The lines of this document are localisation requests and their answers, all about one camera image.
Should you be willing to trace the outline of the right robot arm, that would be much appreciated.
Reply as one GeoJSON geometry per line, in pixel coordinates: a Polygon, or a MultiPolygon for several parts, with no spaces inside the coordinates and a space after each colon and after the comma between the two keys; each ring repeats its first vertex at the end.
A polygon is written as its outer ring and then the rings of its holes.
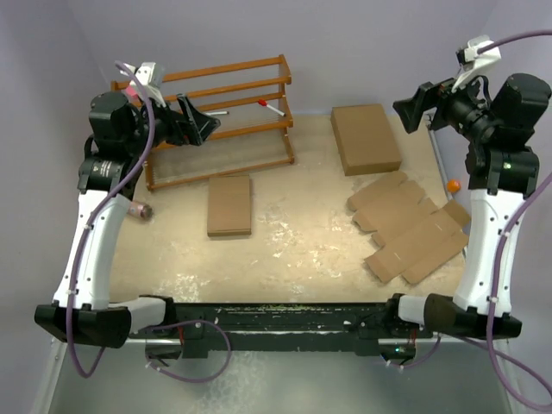
{"type": "Polygon", "coordinates": [[[549,107],[550,86],[514,73],[495,97],[488,79],[476,76],[456,89],[453,79],[420,85],[413,97],[394,102],[407,133],[434,110],[432,129],[452,127],[468,141],[472,223],[466,267],[454,296],[396,294],[384,315],[385,331],[403,337],[414,323],[448,336],[510,339],[522,324],[511,314],[511,271],[524,210],[537,195],[540,161],[527,142],[549,107]]]}

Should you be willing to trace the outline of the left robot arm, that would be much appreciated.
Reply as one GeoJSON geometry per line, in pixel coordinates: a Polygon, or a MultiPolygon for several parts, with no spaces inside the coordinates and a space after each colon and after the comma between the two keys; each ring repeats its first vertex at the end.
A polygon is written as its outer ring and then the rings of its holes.
{"type": "Polygon", "coordinates": [[[148,328],[159,338],[177,329],[169,297],[142,295],[110,302],[110,271],[122,222],[134,198],[145,149],[166,142],[200,146],[220,127],[218,118],[197,110],[178,95],[180,109],[154,100],[141,108],[120,91],[91,101],[91,136],[78,170],[78,221],[70,256],[51,304],[41,304],[35,322],[62,342],[120,348],[148,328]]]}

